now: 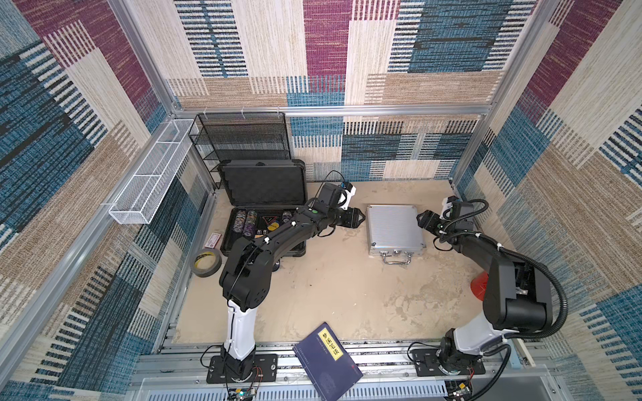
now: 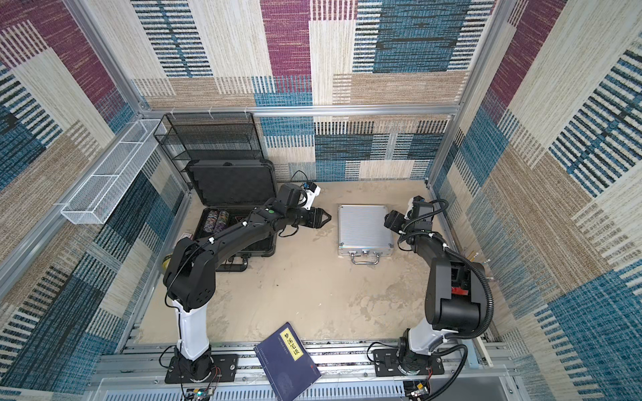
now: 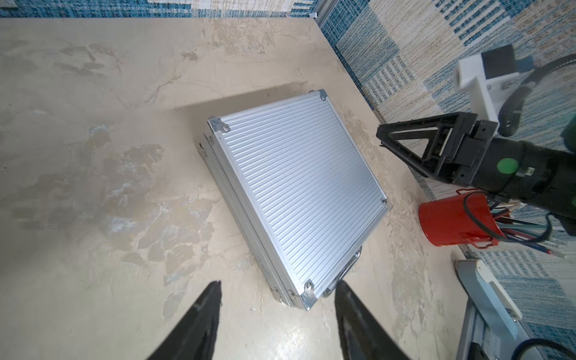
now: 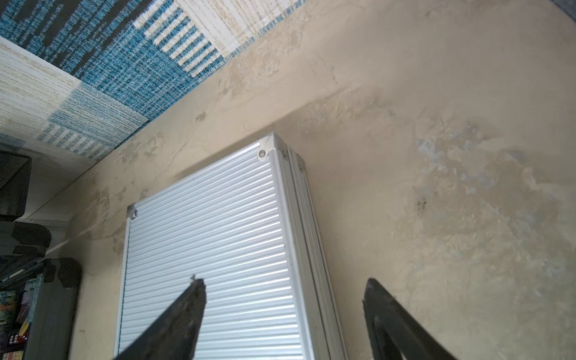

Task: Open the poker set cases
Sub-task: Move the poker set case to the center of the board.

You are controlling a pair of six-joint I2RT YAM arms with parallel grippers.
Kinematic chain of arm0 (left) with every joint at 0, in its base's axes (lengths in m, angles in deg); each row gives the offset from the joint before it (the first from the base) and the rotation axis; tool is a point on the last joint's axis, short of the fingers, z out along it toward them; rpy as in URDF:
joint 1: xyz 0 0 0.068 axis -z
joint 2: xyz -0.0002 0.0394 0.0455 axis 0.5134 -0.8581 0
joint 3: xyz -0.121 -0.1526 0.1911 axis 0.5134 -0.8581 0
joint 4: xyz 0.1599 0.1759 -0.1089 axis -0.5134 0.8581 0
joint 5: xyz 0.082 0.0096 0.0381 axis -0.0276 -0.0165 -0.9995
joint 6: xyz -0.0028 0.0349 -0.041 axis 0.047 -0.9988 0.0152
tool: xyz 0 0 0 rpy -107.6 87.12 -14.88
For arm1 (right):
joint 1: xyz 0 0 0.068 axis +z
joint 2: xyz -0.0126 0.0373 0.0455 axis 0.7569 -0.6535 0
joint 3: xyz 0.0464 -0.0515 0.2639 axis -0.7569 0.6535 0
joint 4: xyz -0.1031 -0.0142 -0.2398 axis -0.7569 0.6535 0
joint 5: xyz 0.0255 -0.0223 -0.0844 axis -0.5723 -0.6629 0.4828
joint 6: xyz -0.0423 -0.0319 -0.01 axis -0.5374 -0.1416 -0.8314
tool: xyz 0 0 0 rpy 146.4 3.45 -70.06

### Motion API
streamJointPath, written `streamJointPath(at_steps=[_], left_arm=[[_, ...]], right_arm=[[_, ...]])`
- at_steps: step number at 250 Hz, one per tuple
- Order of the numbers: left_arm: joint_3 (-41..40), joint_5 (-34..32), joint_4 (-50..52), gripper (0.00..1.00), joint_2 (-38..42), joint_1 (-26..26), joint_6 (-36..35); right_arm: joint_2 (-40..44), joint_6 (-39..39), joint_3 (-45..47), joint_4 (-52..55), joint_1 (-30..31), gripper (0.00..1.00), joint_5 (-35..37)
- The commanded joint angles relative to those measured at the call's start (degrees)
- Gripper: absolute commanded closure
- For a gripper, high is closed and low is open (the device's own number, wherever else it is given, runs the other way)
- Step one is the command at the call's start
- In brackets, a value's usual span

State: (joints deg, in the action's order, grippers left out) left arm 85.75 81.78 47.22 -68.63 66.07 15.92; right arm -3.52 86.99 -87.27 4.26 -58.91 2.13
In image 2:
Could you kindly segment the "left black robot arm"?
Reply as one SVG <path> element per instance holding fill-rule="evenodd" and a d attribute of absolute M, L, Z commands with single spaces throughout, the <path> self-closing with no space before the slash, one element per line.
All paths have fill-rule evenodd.
<path fill-rule="evenodd" d="M 276 197 L 254 208 L 237 224 L 210 237 L 182 238 L 175 246 L 163 277 L 166 304 L 175 310 L 179 340 L 175 369 L 194 374 L 198 381 L 210 373 L 213 362 L 207 337 L 207 304 L 216 290 L 216 272 L 246 247 L 276 235 L 287 227 L 319 229 L 331 215 L 313 206 L 320 187 L 312 181 L 286 183 Z"/>

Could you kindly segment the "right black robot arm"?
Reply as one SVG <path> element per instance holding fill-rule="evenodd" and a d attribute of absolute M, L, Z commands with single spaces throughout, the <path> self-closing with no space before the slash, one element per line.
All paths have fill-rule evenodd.
<path fill-rule="evenodd" d="M 384 226 L 399 235 L 427 263 L 429 278 L 424 301 L 424 318 L 400 338 L 397 360 L 404 374 L 427 369 L 439 357 L 437 349 L 450 340 L 475 339 L 489 329 L 494 315 L 494 298 L 482 264 L 454 251 L 433 230 L 433 219 L 445 212 L 448 202 L 415 196 L 403 215 L 392 211 Z"/>

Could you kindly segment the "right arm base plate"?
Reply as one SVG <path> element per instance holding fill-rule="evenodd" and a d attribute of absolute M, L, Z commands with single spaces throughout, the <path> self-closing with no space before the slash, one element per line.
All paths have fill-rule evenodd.
<path fill-rule="evenodd" d="M 369 352 L 369 356 L 374 361 L 374 368 L 377 377 L 394 377 L 394 376 L 429 376 L 441 375 L 445 373 L 442 362 L 434 359 L 430 366 L 424 365 L 418 370 L 404 370 L 397 359 L 396 351 L 391 348 L 374 349 Z"/>

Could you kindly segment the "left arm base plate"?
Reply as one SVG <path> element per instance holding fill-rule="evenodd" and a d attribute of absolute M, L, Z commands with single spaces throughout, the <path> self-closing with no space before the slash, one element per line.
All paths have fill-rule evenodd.
<path fill-rule="evenodd" d="M 170 361 L 165 384 L 212 384 L 233 382 L 237 372 L 237 354 L 204 355 L 195 361 L 182 354 Z"/>

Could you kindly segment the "small silver aluminium case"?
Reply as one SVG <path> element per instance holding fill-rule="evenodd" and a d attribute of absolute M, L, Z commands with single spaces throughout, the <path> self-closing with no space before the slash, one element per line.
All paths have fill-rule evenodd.
<path fill-rule="evenodd" d="M 339 205 L 338 254 L 356 266 L 378 265 L 392 255 L 392 231 L 385 228 L 389 210 L 384 205 Z"/>

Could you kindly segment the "large black poker case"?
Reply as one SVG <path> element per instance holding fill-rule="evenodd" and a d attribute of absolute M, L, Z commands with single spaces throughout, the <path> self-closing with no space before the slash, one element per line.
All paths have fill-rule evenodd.
<path fill-rule="evenodd" d="M 269 160 L 193 160 L 186 172 L 204 205 L 195 240 L 212 235 L 206 230 L 210 212 L 227 212 L 231 227 L 276 197 L 275 168 Z"/>

